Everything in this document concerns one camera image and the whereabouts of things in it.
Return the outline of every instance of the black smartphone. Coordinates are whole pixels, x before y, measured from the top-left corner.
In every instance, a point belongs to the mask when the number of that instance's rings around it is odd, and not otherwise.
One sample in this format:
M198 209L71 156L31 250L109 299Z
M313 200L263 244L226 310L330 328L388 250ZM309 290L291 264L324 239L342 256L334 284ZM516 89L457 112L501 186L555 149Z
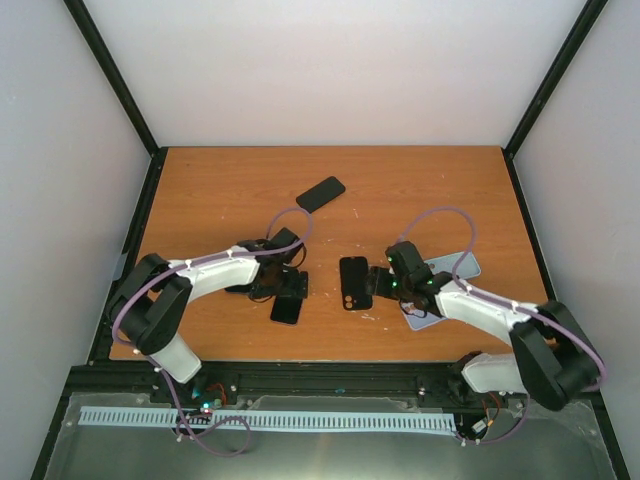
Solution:
M295 325L298 323L301 308L301 298L276 297L271 309L271 320L286 325Z
M296 198L296 203L307 212L313 213L346 191L336 177L329 177Z
M366 257L340 259L340 290L345 310L369 310L373 297L367 294L366 282L369 262Z

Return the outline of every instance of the black metal rail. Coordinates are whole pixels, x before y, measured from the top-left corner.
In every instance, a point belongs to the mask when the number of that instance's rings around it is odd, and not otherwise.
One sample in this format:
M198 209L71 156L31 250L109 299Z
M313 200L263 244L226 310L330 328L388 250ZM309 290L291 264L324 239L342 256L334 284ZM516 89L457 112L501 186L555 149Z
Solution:
M142 140L142 143L149 152L149 155L155 155L158 151L158 144L153 138L153 135L151 134L151 131L147 126L147 122L145 122L136 101L133 99L133 95L131 95L129 87L127 87L124 78L122 78L116 62L113 60L109 49L104 43L104 40L98 31L98 27L91 18L89 10L87 10L87 7L82 0L64 0L64 3L67 5L71 16L80 29L80 32L82 32L82 36L93 52L100 68L102 68L105 77L107 77L107 80L111 84L111 88L113 88L118 100L120 100L129 120L131 120L131 123L133 124L133 128L138 132L140 140Z
M553 60L551 67L542 80L540 87L538 87L538 91L533 96L520 123L513 132L511 140L509 140L509 143L505 147L506 158L508 160L515 158L525 138L527 138L531 128L536 123L538 116L540 116L542 109L556 89L564 72L569 68L573 57L580 49L582 42L584 42L584 39L589 34L591 27L593 27L593 24L598 19L600 12L602 12L606 4L607 0L588 0L585 4L569 35L562 44L560 51Z

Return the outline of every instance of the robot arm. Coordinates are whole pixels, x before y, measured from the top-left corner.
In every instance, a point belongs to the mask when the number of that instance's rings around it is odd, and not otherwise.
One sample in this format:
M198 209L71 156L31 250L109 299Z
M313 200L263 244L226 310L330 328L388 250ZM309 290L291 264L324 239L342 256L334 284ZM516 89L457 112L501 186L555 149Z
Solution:
M187 304L221 289L240 290L251 298L306 292L303 279L307 277L286 266L301 248L301 240L283 228L269 240L240 242L214 255L215 260L166 261L156 254L147 255L116 291L107 314L112 319L122 317L114 329L126 334L129 342L123 343L186 383L201 368L200 359L177 333ZM154 279L161 281L151 288L158 293L152 300L144 287Z
M234 285L252 283L260 263L253 256L233 257L232 252L248 252L234 246L220 260L191 267L190 260L165 261L158 255L147 255L127 277L110 302L108 311L115 317L131 294L137 292L154 275L180 265L187 266L160 285L155 301L145 296L127 312L120 330L136 350L149 356L169 375L186 383L200 370L200 359L177 333L185 307L193 300Z
M575 342L593 353L595 350L562 303L534 305L488 292L472 295L474 287L454 281L451 273L431 273L416 247L407 241L389 247L386 254L392 268L385 274L376 272L371 293L412 302L420 310L468 323L513 348L513 354L477 352L466 358L461 374L471 390L529 393L545 408L560 410L597 381L598 366ZM380 282L385 275L387 282ZM380 283L394 288L381 289ZM559 328L551 329L549 323ZM465 400L462 390L460 402Z

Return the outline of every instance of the smartphone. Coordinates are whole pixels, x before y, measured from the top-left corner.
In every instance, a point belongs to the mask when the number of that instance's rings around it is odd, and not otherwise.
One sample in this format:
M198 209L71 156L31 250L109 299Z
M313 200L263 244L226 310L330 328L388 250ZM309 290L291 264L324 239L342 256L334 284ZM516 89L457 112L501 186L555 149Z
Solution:
M313 213L346 191L336 177L329 177L296 198L296 203L307 212Z

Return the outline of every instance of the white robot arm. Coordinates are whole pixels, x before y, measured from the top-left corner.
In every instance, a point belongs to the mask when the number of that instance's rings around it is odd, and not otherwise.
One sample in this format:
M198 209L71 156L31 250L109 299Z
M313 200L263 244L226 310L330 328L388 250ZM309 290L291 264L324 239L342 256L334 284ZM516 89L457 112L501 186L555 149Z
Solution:
M234 246L232 252L247 251ZM169 268L184 265L184 260L171 260ZM201 266L180 270L176 275L185 278L191 285L187 304L209 293L234 285L248 285L254 281L260 264L255 257L233 257L214 260ZM179 333L175 333L169 343L149 356L180 383L186 383L198 373L202 364L200 359L185 343Z

